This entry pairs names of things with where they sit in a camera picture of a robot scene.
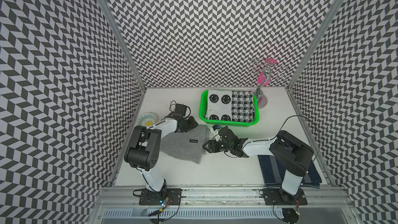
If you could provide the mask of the plain grey scarf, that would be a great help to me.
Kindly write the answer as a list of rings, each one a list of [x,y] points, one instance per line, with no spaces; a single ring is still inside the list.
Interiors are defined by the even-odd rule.
[[[188,132],[173,132],[161,139],[160,151],[179,160],[200,164],[208,136],[207,126],[201,124]]]

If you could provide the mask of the smiley houndstooth knit scarf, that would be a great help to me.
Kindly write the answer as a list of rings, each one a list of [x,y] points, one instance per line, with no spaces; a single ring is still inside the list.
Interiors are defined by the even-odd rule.
[[[206,119],[252,123],[254,117],[254,98],[251,91],[208,91]]]

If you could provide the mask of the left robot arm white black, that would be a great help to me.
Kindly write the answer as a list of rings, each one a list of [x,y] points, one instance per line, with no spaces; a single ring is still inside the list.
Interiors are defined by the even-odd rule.
[[[146,189],[156,194],[165,194],[167,189],[166,180],[155,167],[161,140],[170,133],[184,133],[198,126],[191,116],[190,107],[172,101],[169,111],[167,116],[152,126],[135,126],[124,153],[124,161],[141,173]]]

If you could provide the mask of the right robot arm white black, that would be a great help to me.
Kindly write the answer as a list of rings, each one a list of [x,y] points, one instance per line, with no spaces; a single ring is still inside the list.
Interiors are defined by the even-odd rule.
[[[270,138],[241,139],[229,127],[222,127],[203,145],[208,153],[229,152],[238,158],[273,156],[286,169],[279,195],[295,197],[313,162],[314,150],[286,130]]]

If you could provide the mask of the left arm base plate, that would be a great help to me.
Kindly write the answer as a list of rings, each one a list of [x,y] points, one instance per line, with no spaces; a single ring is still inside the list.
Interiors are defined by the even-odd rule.
[[[139,190],[139,205],[165,207],[179,205],[181,202],[182,189],[172,188],[166,191],[154,192],[148,189]]]

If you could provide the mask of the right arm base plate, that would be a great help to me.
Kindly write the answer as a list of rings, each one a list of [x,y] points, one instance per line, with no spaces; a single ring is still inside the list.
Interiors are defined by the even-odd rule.
[[[308,205],[304,190],[299,188],[295,195],[291,195],[281,188],[264,188],[260,190],[266,205]]]

